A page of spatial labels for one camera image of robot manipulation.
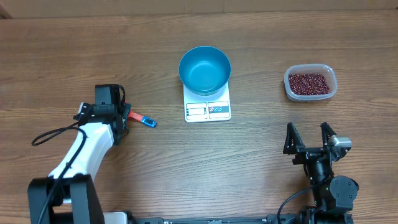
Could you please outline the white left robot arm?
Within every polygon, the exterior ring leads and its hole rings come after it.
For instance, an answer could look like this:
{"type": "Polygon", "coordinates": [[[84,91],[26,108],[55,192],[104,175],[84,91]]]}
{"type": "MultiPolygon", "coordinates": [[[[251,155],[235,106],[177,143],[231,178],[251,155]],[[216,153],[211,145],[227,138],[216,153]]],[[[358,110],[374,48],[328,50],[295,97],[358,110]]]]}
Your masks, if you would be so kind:
{"type": "Polygon", "coordinates": [[[105,154],[128,133],[131,105],[122,85],[95,86],[95,102],[81,103],[74,123],[37,136],[38,146],[68,130],[77,131],[62,162],[28,186],[31,223],[105,223],[94,179],[105,154]]]}

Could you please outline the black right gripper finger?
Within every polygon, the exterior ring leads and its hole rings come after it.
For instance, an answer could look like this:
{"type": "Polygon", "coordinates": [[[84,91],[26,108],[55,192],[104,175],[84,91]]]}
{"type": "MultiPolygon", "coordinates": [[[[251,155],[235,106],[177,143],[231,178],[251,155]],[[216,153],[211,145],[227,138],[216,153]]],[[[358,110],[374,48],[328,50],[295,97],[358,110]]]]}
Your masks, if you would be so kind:
{"type": "Polygon", "coordinates": [[[304,149],[304,143],[293,122],[287,124],[287,133],[283,154],[298,154],[304,149]]]}
{"type": "Polygon", "coordinates": [[[334,136],[336,133],[327,122],[324,122],[320,125],[322,130],[322,141],[323,145],[326,146],[328,144],[329,139],[334,136]]]}

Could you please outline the red measuring scoop blue handle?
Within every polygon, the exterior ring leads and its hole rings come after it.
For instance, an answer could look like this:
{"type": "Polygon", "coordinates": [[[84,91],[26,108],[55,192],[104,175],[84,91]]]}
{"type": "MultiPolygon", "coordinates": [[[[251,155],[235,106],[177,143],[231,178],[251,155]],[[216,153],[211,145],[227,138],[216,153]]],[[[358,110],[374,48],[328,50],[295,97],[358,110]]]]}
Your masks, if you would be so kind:
{"type": "Polygon", "coordinates": [[[127,119],[139,121],[142,124],[144,124],[148,127],[151,127],[151,128],[155,128],[157,126],[157,122],[154,119],[144,116],[144,115],[141,115],[141,114],[138,114],[138,113],[135,113],[135,112],[133,112],[133,110],[130,110],[130,112],[127,116],[127,119]]]}

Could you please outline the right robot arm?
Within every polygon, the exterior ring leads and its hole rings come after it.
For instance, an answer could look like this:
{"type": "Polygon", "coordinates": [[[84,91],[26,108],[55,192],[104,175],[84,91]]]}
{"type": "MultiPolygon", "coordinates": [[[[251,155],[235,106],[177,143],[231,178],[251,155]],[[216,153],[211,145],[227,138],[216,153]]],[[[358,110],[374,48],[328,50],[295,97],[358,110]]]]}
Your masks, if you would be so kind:
{"type": "Polygon", "coordinates": [[[306,147],[293,123],[288,123],[284,154],[293,155],[292,163],[302,165],[310,186],[293,194],[279,207],[278,223],[353,223],[352,215],[359,184],[343,175],[335,175],[334,162],[344,158],[352,147],[351,139],[338,136],[326,122],[320,125],[322,146],[306,147]],[[301,209],[296,215],[281,214],[287,202],[311,191],[314,205],[301,209]]]}

